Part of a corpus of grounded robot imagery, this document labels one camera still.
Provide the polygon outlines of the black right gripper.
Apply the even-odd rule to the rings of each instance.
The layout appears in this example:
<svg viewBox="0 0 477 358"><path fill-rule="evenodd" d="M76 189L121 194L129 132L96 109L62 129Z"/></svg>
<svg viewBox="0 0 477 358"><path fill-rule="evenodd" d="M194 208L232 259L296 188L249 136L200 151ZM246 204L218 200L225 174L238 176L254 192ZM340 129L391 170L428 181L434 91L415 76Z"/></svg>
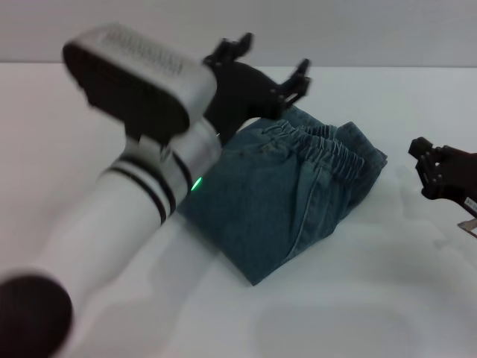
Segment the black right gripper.
<svg viewBox="0 0 477 358"><path fill-rule="evenodd" d="M413 139L408 153L417 160L424 196L454 201L476 217L476 153L434 147L424 137Z"/></svg>

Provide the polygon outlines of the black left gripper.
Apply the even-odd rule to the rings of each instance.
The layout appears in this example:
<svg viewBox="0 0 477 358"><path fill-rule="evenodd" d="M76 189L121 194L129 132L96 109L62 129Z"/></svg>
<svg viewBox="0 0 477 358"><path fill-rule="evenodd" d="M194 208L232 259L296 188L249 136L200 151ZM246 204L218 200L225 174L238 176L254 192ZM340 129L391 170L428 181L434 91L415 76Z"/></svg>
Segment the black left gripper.
<svg viewBox="0 0 477 358"><path fill-rule="evenodd" d="M284 110L306 96L312 81L308 76L311 61L306 58L281 84L247 64L235 62L250 51L253 39L252 33L235 41L223 38L204 58L217 81L204 118L214 127L222 144L228 143L249 119L278 119Z"/></svg>

